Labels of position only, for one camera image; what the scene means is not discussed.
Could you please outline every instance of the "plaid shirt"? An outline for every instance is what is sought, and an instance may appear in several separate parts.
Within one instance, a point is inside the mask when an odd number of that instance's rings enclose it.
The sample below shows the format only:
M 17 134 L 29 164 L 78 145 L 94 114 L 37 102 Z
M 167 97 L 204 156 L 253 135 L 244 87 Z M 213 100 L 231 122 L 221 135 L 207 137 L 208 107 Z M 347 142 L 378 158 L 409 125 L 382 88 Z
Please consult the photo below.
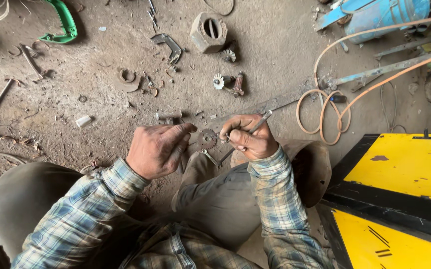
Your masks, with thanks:
M 251 162 L 248 172 L 260 207 L 270 268 L 333 268 L 319 243 L 308 235 L 305 209 L 281 146 L 273 156 Z M 117 217 L 130 208 L 149 183 L 122 159 L 99 173 L 80 178 L 28 235 L 12 268 L 79 267 L 97 252 Z M 181 223 L 143 232 L 120 266 L 159 267 L 259 268 Z

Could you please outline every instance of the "person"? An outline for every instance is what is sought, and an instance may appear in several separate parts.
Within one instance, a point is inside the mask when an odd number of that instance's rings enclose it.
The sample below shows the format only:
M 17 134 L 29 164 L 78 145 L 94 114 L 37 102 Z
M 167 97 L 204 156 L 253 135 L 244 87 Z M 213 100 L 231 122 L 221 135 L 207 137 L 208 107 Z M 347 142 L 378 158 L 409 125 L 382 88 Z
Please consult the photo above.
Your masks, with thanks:
M 262 224 L 270 268 L 333 268 L 309 236 L 291 163 L 260 114 L 228 120 L 220 138 L 250 160 L 209 179 L 212 162 L 189 159 L 173 213 L 126 215 L 151 180 L 171 174 L 197 128 L 135 129 L 127 157 L 82 175 L 36 162 L 0 178 L 0 244 L 12 268 L 259 268 L 236 251 Z

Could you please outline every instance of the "shirt cuff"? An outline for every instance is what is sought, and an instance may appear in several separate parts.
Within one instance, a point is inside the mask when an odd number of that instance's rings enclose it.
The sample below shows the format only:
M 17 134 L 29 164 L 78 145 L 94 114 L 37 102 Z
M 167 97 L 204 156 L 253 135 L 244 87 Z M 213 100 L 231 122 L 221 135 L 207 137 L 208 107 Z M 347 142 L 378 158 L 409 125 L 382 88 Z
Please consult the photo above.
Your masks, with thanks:
M 134 172 L 124 159 L 119 158 L 113 165 L 101 171 L 106 185 L 124 199 L 134 199 L 150 184 L 149 180 Z
M 278 145 L 278 150 L 270 157 L 265 159 L 257 159 L 250 161 L 252 168 L 261 176 L 269 176 L 280 172 L 279 168 L 282 168 L 288 157 L 285 154 L 282 146 Z

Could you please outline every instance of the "green plastic handle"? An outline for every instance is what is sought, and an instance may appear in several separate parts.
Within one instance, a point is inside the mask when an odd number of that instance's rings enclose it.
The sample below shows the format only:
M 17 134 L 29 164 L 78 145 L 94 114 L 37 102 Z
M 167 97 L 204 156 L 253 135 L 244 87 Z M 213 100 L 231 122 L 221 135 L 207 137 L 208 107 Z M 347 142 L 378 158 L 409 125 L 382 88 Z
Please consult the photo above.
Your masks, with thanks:
M 76 29 L 76 24 L 74 23 L 66 4 L 61 0 L 46 0 L 46 2 L 50 3 L 54 9 L 56 9 L 57 15 L 62 24 L 61 28 L 63 28 L 64 35 L 45 34 L 38 39 L 44 42 L 56 44 L 66 44 L 73 41 L 78 36 L 78 30 Z

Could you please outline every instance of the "paint chip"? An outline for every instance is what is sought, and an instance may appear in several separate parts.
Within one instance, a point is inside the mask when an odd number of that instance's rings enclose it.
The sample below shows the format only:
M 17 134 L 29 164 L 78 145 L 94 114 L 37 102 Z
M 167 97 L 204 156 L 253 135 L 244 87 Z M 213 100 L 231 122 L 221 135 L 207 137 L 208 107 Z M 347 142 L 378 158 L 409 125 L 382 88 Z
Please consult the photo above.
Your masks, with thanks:
M 370 159 L 371 161 L 388 161 L 388 158 L 384 155 L 377 155 Z

